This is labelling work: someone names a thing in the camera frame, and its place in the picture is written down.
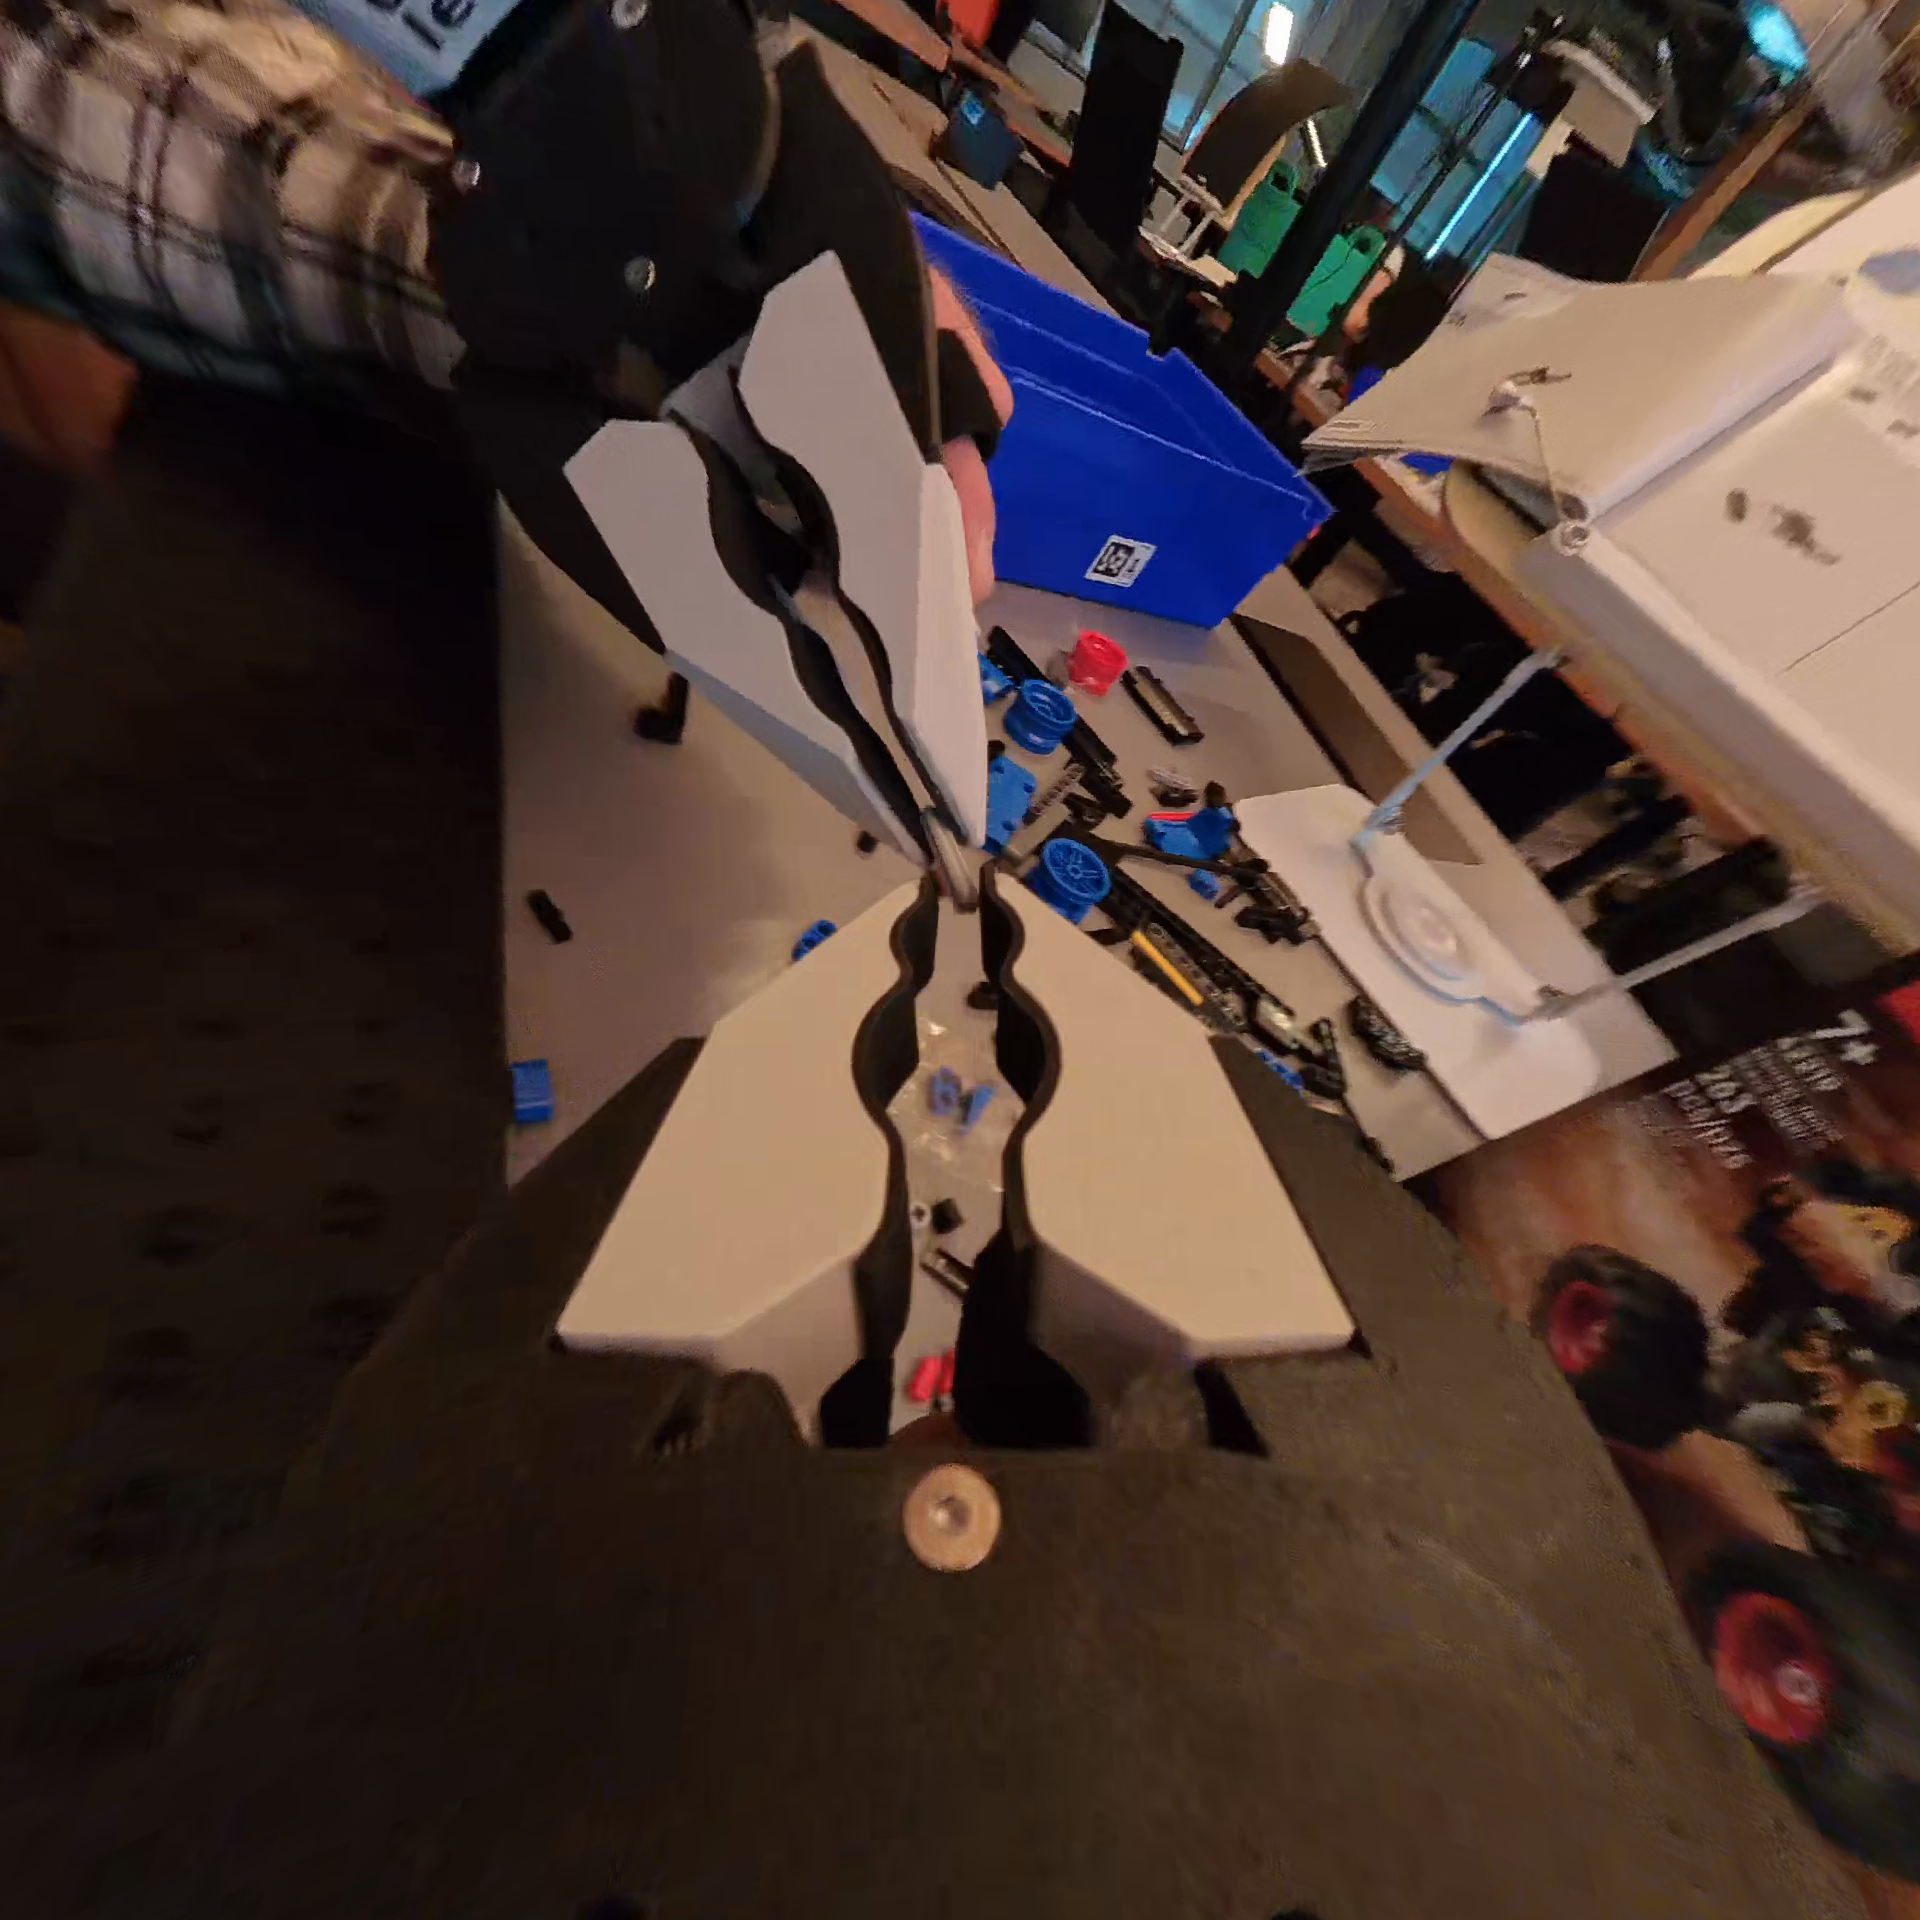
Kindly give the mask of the blue storage bin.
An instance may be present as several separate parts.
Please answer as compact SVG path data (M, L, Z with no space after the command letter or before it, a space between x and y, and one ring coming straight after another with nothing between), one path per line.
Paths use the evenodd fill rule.
M1209 630L1329 522L1319 489L1187 353L914 225L1015 393L990 458L999 583Z

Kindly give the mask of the curved-back chair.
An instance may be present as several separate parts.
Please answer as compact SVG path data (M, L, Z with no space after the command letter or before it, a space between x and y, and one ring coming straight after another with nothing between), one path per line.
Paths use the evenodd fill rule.
M1273 171L1292 133L1319 112L1354 104L1354 89L1307 58L1286 58L1234 90L1183 153L1181 179L1231 225Z

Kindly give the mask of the person's left hand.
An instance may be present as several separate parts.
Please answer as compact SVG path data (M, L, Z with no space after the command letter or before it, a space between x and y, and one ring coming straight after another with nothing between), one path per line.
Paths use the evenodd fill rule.
M929 266L929 297L941 378L941 457L963 514L969 589L979 606L997 585L997 505L988 455L1015 411L1015 398L977 315L935 266Z

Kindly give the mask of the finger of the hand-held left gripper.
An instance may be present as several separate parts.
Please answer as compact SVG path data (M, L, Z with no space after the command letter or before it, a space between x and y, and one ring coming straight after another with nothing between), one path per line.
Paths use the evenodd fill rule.
M731 458L675 423L611 421L567 480L675 669L857 829L925 869L922 809L767 568Z
M731 390L806 549L799 613L831 657L854 752L913 850L972 856L990 754L964 514L838 254L767 290Z

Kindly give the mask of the printed instruction sheet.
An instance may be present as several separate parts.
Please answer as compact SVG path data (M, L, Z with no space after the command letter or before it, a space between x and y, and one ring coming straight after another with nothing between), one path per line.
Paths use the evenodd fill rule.
M1689 269L1692 279L1764 272L1843 275L1871 256L1917 251L1917 171L1798 200Z

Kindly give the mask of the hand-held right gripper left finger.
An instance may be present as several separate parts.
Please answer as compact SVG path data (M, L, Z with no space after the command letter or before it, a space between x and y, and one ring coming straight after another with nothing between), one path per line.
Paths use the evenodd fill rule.
M891 1103L939 890L903 885L713 1025L570 1293L571 1353L772 1377L834 1448L891 1430L916 1240Z

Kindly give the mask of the white book stand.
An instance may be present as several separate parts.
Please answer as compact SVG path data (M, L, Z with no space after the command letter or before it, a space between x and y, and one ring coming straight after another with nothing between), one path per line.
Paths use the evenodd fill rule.
M1551 533L1510 549L1510 579L1620 702L1617 721L1787 855L1804 882L1789 909L1835 904L1913 953L1915 463L1851 441L1726 446L1580 546ZM1238 816L1427 1074L1502 1138L1658 1064L1665 1043L1613 974L1542 995L1549 982L1415 847L1403 816L1439 775L1434 755L1423 743L1372 798L1324 784Z

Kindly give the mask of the black steel pole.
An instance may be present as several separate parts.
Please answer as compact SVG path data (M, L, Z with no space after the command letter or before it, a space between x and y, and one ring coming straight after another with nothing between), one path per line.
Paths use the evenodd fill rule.
M1442 71L1475 11L1477 1L1422 1L1409 16L1391 56L1361 101L1348 133L1307 194L1298 219L1286 227L1250 290L1234 298L1231 322L1219 347L1219 362L1230 382L1241 382L1258 368L1258 359L1286 319L1329 240L1354 209L1357 194Z

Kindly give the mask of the small blue box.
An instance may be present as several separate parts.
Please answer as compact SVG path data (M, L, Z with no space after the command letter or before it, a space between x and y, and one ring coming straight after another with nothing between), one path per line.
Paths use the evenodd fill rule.
M941 166L988 189L1004 183L1021 153L1021 136L1002 106L972 86L953 96L943 127L931 147Z

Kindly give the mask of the grey desk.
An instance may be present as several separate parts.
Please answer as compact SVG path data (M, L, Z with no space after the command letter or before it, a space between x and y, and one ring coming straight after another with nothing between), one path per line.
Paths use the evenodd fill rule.
M546 1059L557 1099L553 1120L509 1125L503 1153L516 1182L668 1041L701 1035L783 970L806 923L846 925L919 870L889 847L859 851L853 823L706 704L691 709L681 743L641 739L635 711L658 696L666 669L537 553L505 505L495 522L507 1059ZM1423 743L1326 613L1285 568L1247 608L1238 625L1201 630L1004 585L980 624L1002 624L1042 665L1099 629L1170 685L1204 730L1196 750L1163 752L1123 690L1090 702L1137 809L1149 801L1147 770L1172 761L1234 799L1391 785ZM1549 984L1599 982L1596 947L1451 773L1430 777L1403 824ZM567 943L539 929L531 890L565 913ZM1225 928L1209 937L1307 1022L1337 1016L1356 993L1321 941L1265 943L1231 912L1211 920ZM1397 1081L1365 1055L1354 1058L1354 1097L1401 1173L1484 1138L1434 1078Z

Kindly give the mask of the pile of black toy beams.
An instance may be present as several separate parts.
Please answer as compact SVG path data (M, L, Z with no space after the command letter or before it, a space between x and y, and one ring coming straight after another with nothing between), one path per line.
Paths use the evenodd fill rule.
M1023 882L1026 869L1049 837L1068 833L1089 843L1110 869L1110 895L1089 913L1081 928L1201 1022L1211 1037L1234 1040L1250 1049L1316 1110L1343 1120L1356 1144L1381 1170L1395 1173L1397 1162L1354 1103L1348 1047L1357 1041L1343 1009L1340 1016L1300 1015L1277 986L1265 982L1222 943L1221 929L1209 929L1193 909L1147 882L1157 874L1165 885L1181 885L1219 917L1222 928L1236 928L1259 943L1310 946L1316 941L1321 928L1310 906L1250 847L1227 791L1217 781L1190 784L1167 767L1147 767L1146 784L1155 803L1137 811L1121 778L1115 746L1090 727L1083 713L1058 754L1063 765L1052 775L1036 775L1038 793L1023 824L1005 850L988 850L990 864ZM1151 850L1143 840L1146 816L1189 814L1202 807L1231 809L1236 839L1227 856L1189 862Z

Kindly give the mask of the green plastic container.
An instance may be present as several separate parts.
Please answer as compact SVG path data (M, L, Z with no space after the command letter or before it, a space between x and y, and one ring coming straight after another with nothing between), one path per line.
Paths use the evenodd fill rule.
M1231 279L1265 274L1300 209L1298 166L1292 159L1277 159L1238 208L1234 225L1217 248L1217 259Z
M1286 322L1306 338L1321 335L1375 274L1383 251L1386 234L1372 224L1335 232L1286 309Z

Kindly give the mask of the black office chair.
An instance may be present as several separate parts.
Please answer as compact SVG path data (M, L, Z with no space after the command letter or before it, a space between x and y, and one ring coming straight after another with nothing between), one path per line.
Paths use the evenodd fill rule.
M1108 251L1133 243L1181 62L1179 38L1155 32L1123 5L1101 9L1063 192Z

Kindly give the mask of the toy set box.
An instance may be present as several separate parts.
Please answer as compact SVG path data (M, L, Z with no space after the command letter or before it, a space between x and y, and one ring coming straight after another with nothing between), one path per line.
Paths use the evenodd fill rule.
M1915 957L1410 1189L1609 1448L1775 1784L1913 1887Z

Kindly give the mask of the person's left forearm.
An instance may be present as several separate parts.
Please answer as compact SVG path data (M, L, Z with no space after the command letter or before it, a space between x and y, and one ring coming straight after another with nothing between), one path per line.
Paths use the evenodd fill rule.
M443 123L289 5L2 6L2 290L145 369L443 393Z

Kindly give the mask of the instruction booklet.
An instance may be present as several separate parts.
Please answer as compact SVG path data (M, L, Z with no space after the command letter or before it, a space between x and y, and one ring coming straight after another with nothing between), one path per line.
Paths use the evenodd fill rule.
M1493 263L1307 439L1546 505L1514 578L1801 872L1915 946L1915 294Z

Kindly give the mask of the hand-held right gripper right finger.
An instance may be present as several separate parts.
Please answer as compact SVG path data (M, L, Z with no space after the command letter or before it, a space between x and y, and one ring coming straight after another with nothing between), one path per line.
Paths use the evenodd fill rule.
M1231 1049L1018 882L980 882L979 937L1019 1114L956 1339L966 1440L1086 1448L1141 1382L1346 1350Z

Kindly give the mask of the clear plastic parts bag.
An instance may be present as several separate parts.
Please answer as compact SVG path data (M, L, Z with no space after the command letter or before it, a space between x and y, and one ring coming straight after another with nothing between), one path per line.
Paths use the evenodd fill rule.
M919 1062L895 1095L914 1191L963 1209L1002 1197L1005 1144L1023 1114L997 1054L997 1015L972 1002L919 1018Z

